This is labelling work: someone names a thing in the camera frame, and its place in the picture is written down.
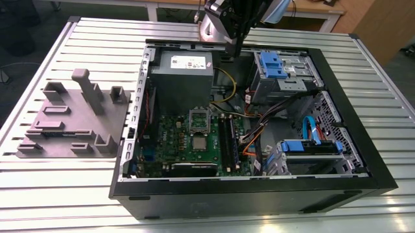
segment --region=blue plastic latch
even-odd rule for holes
[[[280,143],[280,148],[283,149],[283,152],[287,152],[288,151],[288,145],[286,142],[282,142]]]
[[[342,153],[343,152],[343,144],[342,144],[342,142],[336,141],[335,144],[336,144],[338,152]]]
[[[267,159],[267,162],[266,162],[266,167],[268,167],[271,161],[274,160],[274,157],[275,157],[274,155],[275,155],[275,154],[271,154],[271,155],[270,155],[270,157],[268,157],[268,159]]]
[[[286,141],[290,151],[304,151],[303,143],[300,141]]]
[[[275,51],[260,52],[260,62],[264,67],[264,74],[267,78],[287,79],[288,74],[283,69],[283,61],[278,57]]]

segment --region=power supply label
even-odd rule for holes
[[[207,59],[206,57],[172,56],[169,67],[172,69],[207,69]]]

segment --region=yellow wire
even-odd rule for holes
[[[232,84],[234,84],[232,94],[227,98],[224,98],[223,100],[211,101],[211,103],[223,103],[227,100],[230,100],[234,97],[235,93],[236,93],[236,82],[235,82],[235,79],[232,78],[232,76],[222,68],[215,67],[215,69],[220,70],[228,76],[228,78],[231,79]]]

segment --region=motherboard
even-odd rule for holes
[[[236,141],[243,133],[243,119],[238,116],[211,116],[207,110],[198,109],[188,115],[161,115],[157,145],[143,147],[137,154],[137,175],[148,178],[250,175],[251,162],[238,152]]]

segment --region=motherboard chip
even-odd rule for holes
[[[194,137],[192,145],[194,145],[194,150],[207,150],[207,138]]]

